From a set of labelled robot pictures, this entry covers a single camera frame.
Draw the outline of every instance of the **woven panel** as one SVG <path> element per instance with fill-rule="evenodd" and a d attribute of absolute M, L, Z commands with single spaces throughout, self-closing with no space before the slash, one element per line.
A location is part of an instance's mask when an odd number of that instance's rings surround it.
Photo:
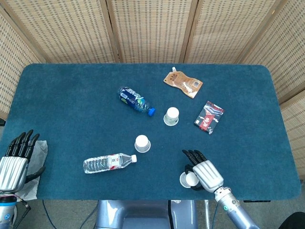
<path fill-rule="evenodd" d="M 0 118 L 6 119 L 22 70 L 40 62 L 0 14 Z"/>
<path fill-rule="evenodd" d="M 99 0 L 8 0 L 51 62 L 114 62 Z"/>
<path fill-rule="evenodd" d="M 279 100 L 305 81 L 305 1 L 289 0 L 244 63 L 271 71 Z"/>
<path fill-rule="evenodd" d="M 112 0 L 124 62 L 178 62 L 192 0 Z"/>
<path fill-rule="evenodd" d="M 282 115 L 300 176 L 305 176 L 305 93 L 282 109 Z"/>
<path fill-rule="evenodd" d="M 204 0 L 185 62 L 233 63 L 275 0 Z"/>

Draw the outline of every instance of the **snack package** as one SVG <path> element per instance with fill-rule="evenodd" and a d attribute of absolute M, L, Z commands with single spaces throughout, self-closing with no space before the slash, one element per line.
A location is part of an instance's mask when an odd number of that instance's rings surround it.
<path fill-rule="evenodd" d="M 196 118 L 194 124 L 203 131 L 212 134 L 223 114 L 224 109 L 208 101 Z"/>
<path fill-rule="evenodd" d="M 168 73 L 163 81 L 172 87 L 180 88 L 184 94 L 192 99 L 203 85 L 200 80 L 187 77 L 183 72 L 176 71 L 175 67 L 173 67 L 173 71 Z"/>

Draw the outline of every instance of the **cable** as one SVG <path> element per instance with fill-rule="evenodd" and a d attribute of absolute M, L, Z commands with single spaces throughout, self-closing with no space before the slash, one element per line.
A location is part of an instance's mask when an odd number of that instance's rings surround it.
<path fill-rule="evenodd" d="M 217 209 L 218 209 L 218 203 L 217 203 L 217 205 L 216 205 L 215 212 L 214 212 L 214 216 L 213 216 L 212 229 L 214 228 L 214 221 L 215 221 L 215 218 L 216 218 Z"/>
<path fill-rule="evenodd" d="M 54 226 L 52 220 L 51 220 L 50 217 L 49 217 L 49 214 L 48 214 L 48 211 L 47 211 L 47 209 L 46 209 L 46 206 L 44 205 L 44 200 L 42 200 L 42 205 L 43 205 L 44 210 L 46 211 L 46 214 L 47 214 L 47 217 L 48 217 L 49 222 L 52 224 L 52 226 L 54 227 L 54 229 L 57 229 L 57 228 Z"/>
<path fill-rule="evenodd" d="M 94 209 L 92 210 L 92 212 L 87 216 L 87 218 L 85 219 L 85 221 L 81 224 L 80 229 L 84 226 L 84 224 L 87 222 L 87 220 L 90 218 L 90 216 L 92 216 L 92 215 L 94 214 L 94 212 L 95 212 L 96 209 L 97 209 L 98 204 L 99 204 L 99 201 L 97 201 L 97 204 L 96 204 L 95 208 L 94 208 Z"/>

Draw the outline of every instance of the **teal felt surface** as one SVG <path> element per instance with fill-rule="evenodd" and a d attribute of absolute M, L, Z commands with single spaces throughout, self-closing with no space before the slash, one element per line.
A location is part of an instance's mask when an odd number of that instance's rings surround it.
<path fill-rule="evenodd" d="M 203 81 L 192 99 L 163 82 L 172 67 Z M 143 95 L 153 117 L 118 98 L 121 86 Z M 208 135 L 193 122 L 206 101 L 225 109 Z M 166 126 L 167 108 L 180 111 Z M 47 140 L 43 199 L 212 199 L 183 188 L 179 176 L 189 161 L 182 149 L 198 149 L 239 199 L 272 200 L 300 193 L 295 163 L 269 71 L 260 65 L 228 64 L 32 64 L 20 78 L 0 147 L 34 129 Z M 137 153 L 134 141 L 152 146 Z M 85 174 L 83 161 L 115 153 L 136 154 L 124 169 Z"/>

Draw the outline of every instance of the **blue label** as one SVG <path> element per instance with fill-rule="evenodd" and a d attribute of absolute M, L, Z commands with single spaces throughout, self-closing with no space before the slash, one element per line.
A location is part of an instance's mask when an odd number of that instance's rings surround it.
<path fill-rule="evenodd" d="M 143 104 L 145 103 L 144 97 L 142 97 L 140 94 L 136 93 L 129 87 L 123 88 L 120 93 L 120 99 L 137 111 L 143 110 Z"/>

